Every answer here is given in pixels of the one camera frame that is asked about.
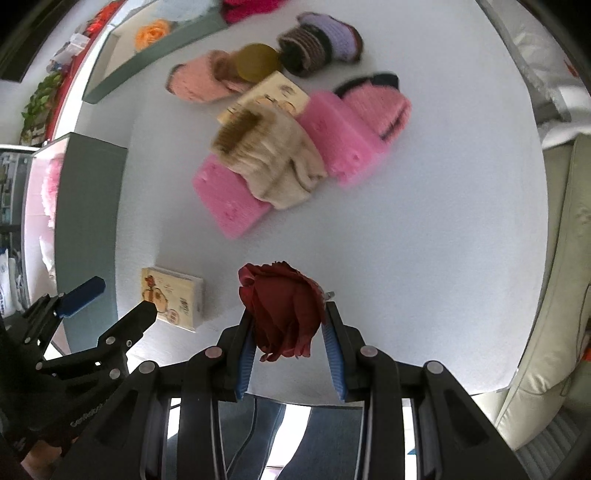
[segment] white table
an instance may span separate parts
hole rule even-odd
[[[400,76],[407,129],[378,174],[351,190],[326,181],[307,203],[270,213],[226,240],[191,178],[231,101],[192,105],[164,89],[177,63],[254,41],[276,45],[302,11],[354,24],[359,65],[331,65],[307,91],[375,71]],[[132,348],[160,365],[189,359],[237,324],[238,269],[286,260],[336,292],[345,323],[411,364],[442,361],[471,394],[505,387],[523,353],[544,269],[544,163],[528,93],[473,0],[290,0],[167,56],[96,106],[82,132],[127,143],[117,227],[121,317],[139,301],[142,267],[205,278],[208,321],[196,333],[157,322]],[[337,404],[322,336],[310,359],[255,363],[250,392]]]

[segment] pink sponge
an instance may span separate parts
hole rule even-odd
[[[316,92],[298,122],[320,152],[326,171],[343,187],[371,175],[388,146],[332,92]]]
[[[209,155],[193,177],[193,187],[212,214],[223,234],[235,239],[271,210],[271,204],[257,200],[238,174]]]

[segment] tissue box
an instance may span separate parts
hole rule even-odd
[[[185,330],[194,332],[203,323],[203,287],[202,278],[165,268],[142,269],[142,300],[156,305],[158,320]]]

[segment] red knitted item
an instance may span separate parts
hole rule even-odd
[[[251,15],[267,14],[277,10],[285,0],[224,0],[223,19],[237,23]]]

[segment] purple knitted item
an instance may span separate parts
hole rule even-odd
[[[298,16],[301,25],[312,25],[322,30],[333,47],[333,58],[346,62],[359,60],[360,49],[353,27],[344,24],[329,15],[306,12]]]

